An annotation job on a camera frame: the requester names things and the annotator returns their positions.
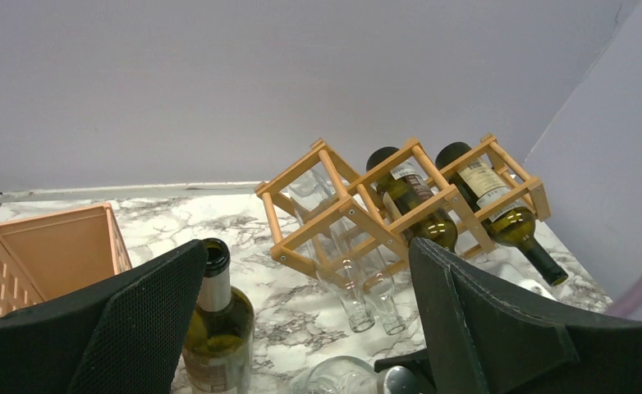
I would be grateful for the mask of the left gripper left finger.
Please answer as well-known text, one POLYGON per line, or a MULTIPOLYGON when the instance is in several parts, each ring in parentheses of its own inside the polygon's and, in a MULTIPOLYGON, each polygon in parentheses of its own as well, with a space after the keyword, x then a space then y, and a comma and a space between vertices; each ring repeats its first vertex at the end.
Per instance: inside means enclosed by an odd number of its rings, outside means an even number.
POLYGON ((0 393, 167 393, 204 276, 192 240, 0 318, 0 393))

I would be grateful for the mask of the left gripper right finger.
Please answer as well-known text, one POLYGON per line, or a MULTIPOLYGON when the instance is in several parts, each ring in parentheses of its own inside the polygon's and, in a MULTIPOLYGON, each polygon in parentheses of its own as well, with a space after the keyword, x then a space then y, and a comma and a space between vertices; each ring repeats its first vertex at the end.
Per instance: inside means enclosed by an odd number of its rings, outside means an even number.
POLYGON ((642 393, 642 322, 578 309, 426 239, 410 273, 439 393, 642 393))

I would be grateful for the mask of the green wine bottle back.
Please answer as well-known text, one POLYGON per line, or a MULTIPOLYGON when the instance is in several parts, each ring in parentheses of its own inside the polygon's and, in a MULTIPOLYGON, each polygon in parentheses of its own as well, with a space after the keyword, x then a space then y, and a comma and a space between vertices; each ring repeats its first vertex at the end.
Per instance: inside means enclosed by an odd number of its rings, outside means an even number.
POLYGON ((242 394, 250 390, 255 311, 234 287, 230 251, 217 238, 203 240, 208 252, 195 311, 182 347, 193 393, 242 394))

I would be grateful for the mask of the dark wine bottle front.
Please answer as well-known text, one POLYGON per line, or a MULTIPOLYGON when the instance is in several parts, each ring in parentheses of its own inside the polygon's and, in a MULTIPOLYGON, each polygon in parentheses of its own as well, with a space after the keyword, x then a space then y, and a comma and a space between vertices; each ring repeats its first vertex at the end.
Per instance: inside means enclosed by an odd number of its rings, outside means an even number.
MULTIPOLYGON (((373 187, 393 222, 433 197, 432 190, 409 161, 395 166, 374 182, 373 187)), ((415 238, 425 238, 451 252, 455 251, 458 237, 456 224, 442 208, 427 214, 401 234, 407 244, 415 238)))

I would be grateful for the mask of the clear square glass bottle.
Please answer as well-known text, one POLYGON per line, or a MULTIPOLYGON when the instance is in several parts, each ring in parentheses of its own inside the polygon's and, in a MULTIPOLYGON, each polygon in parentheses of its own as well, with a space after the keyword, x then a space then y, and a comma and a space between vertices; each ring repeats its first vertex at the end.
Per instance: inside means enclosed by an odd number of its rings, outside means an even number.
POLYGON ((380 318, 385 333, 392 336, 405 330, 393 298, 395 282, 378 247, 360 251, 373 237, 348 218, 335 222, 332 234, 341 252, 343 273, 353 280, 357 290, 362 290, 363 301, 380 318))

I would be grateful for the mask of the round clear bottle silver cap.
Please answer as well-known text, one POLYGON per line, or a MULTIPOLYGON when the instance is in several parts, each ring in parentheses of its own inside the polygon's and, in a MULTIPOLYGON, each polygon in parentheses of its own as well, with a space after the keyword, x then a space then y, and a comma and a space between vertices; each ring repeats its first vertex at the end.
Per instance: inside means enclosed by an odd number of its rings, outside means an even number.
POLYGON ((349 355, 328 358, 307 368, 279 393, 399 394, 423 393, 417 377, 406 367, 391 366, 375 372, 367 362, 349 355))

